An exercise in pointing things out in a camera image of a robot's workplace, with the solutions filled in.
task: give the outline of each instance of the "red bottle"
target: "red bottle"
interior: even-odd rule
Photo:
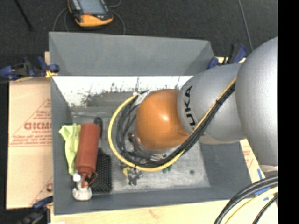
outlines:
[[[94,123],[81,125],[76,170],[82,176],[82,187],[86,187],[85,178],[91,178],[92,174],[96,172],[101,128],[101,118],[96,118]]]

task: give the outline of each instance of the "green cloth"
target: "green cloth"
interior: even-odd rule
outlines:
[[[78,152],[81,125],[64,125],[59,130],[65,140],[65,156],[68,163],[68,171],[73,176],[75,173],[76,155]]]

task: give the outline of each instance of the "device screen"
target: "device screen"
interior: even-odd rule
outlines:
[[[103,14],[105,9],[99,0],[78,0],[83,13]]]

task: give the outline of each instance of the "electronic device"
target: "electronic device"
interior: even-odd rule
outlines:
[[[75,22],[84,28],[102,26],[113,20],[104,0],[68,0],[68,8]]]

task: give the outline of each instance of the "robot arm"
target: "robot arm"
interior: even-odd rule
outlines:
[[[214,145],[247,138],[259,164],[277,166],[277,43],[275,38],[263,44],[243,64],[199,73],[179,91],[153,91],[138,104],[138,96],[131,98],[117,124],[119,154],[108,131],[112,150],[132,168],[157,171],[196,141]],[[126,148],[126,133],[133,149]]]

